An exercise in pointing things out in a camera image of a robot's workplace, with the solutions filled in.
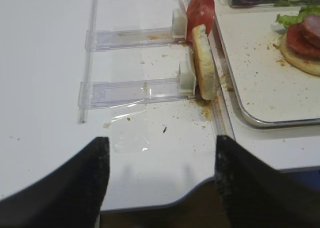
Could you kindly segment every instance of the white countertop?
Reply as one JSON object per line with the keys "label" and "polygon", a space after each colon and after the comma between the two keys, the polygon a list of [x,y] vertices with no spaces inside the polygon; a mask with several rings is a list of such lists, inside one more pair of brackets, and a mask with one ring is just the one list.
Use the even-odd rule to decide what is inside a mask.
{"label": "white countertop", "polygon": [[[103,211],[167,205],[213,177],[215,127],[202,114],[203,108],[193,102],[143,105],[140,107],[146,115],[143,121],[131,116],[130,121],[121,119],[109,128],[104,128],[104,124],[111,122],[112,110],[90,110],[87,122],[77,124],[92,0],[0,1],[3,21],[0,27],[3,99],[0,199],[48,175],[97,136],[111,139],[110,180]],[[126,71],[126,67],[135,62],[140,66],[141,61],[144,79],[172,77],[184,49],[186,47],[174,45],[95,53],[91,80],[110,81],[111,74],[115,81],[122,71],[129,76],[130,70]],[[143,60],[128,63],[122,59],[134,52],[140,53]],[[117,69],[111,72],[106,69],[116,64]],[[228,97],[228,93],[225,97],[230,105],[232,97]],[[319,165],[316,147],[291,148],[290,144],[298,144],[298,138],[288,140],[297,134],[307,137],[308,141],[317,141],[315,129],[305,128],[299,133],[287,129],[284,135],[268,131],[266,135],[262,131],[253,132],[232,109],[229,113],[240,144],[276,169]],[[138,133],[135,125],[141,123],[146,127]],[[115,150],[113,144],[118,138],[113,134],[121,124],[126,124],[123,129],[127,135],[147,134],[148,150],[141,151],[134,146]]]}

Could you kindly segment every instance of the white plastic clip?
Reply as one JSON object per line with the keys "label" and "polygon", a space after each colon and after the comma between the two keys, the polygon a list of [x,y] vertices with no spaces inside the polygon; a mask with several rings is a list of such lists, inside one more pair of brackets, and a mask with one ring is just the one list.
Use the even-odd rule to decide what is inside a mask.
{"label": "white plastic clip", "polygon": [[195,71],[193,51],[190,47],[186,56],[187,60],[180,61],[179,63],[178,90],[179,93],[192,93],[193,95],[195,95],[197,77]]}
{"label": "white plastic clip", "polygon": [[178,7],[172,11],[172,38],[186,39],[187,37],[187,13],[183,0],[177,0]]}

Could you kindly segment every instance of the bread slice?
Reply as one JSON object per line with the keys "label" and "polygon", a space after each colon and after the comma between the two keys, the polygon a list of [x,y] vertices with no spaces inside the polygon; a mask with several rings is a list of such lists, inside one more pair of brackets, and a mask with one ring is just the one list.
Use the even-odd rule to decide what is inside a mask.
{"label": "bread slice", "polygon": [[206,26],[198,25],[192,30],[192,46],[194,65],[201,96],[204,100],[214,100],[216,97],[216,66],[206,35]]}
{"label": "bread slice", "polygon": [[280,51],[285,60],[291,65],[309,74],[320,76],[320,59],[308,58],[292,51],[288,47],[287,34],[282,38]]}

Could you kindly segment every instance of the tomato slice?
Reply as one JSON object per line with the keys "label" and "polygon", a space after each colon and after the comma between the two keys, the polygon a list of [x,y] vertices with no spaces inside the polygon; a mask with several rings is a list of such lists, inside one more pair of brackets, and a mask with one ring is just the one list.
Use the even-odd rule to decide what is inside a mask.
{"label": "tomato slice", "polygon": [[205,33],[209,35],[214,22],[214,0],[191,0],[186,10],[187,32],[186,39],[192,42],[192,29],[199,25],[205,25]]}
{"label": "tomato slice", "polygon": [[300,24],[290,25],[287,30],[287,44],[295,52],[313,58],[320,58],[320,48],[310,43],[302,34]]}

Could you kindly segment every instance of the white tray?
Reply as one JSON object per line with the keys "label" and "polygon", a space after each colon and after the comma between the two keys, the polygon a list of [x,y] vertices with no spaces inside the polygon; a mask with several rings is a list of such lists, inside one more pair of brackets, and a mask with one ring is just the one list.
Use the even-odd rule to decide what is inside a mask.
{"label": "white tray", "polygon": [[232,9],[216,0],[216,21],[244,118],[258,127],[320,123],[320,77],[280,62],[277,14],[299,7]]}

